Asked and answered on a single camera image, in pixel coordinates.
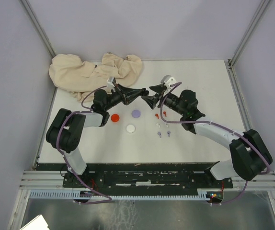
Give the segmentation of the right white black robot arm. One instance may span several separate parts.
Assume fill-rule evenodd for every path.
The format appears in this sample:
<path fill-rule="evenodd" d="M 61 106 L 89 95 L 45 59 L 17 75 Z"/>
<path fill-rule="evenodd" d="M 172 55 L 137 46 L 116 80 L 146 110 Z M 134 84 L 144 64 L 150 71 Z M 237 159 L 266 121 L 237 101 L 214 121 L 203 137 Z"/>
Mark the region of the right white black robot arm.
<path fill-rule="evenodd" d="M 230 151 L 230 160 L 214 163 L 204 175 L 207 186 L 216 187 L 221 180 L 235 176 L 251 181 L 255 176 L 270 171 L 272 156 L 256 130 L 238 132 L 212 121 L 198 110 L 196 93 L 192 90 L 183 90 L 180 96 L 176 96 L 164 84 L 150 89 L 155 95 L 146 94 L 142 99 L 151 109 L 158 107 L 162 110 L 163 106 L 172 109 L 182 116 L 178 123 L 186 131 L 204 136 Z"/>

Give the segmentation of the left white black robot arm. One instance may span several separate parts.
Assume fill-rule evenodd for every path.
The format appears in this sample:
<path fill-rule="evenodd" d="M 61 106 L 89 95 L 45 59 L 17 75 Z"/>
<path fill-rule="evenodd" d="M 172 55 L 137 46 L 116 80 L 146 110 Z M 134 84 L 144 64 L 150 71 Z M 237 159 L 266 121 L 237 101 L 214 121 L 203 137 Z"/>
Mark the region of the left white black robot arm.
<path fill-rule="evenodd" d="M 138 97 L 147 96 L 149 91 L 145 88 L 131 89 L 116 84 L 111 94 L 108 94 L 104 87 L 92 93 L 94 99 L 91 108 L 74 112 L 61 108 L 46 134 L 46 141 L 60 152 L 68 170 L 74 174 L 74 182 L 80 187 L 85 187 L 90 182 L 90 175 L 85 172 L 87 164 L 78 148 L 83 129 L 105 126 L 110 117 L 109 109 L 119 103 L 129 105 Z"/>

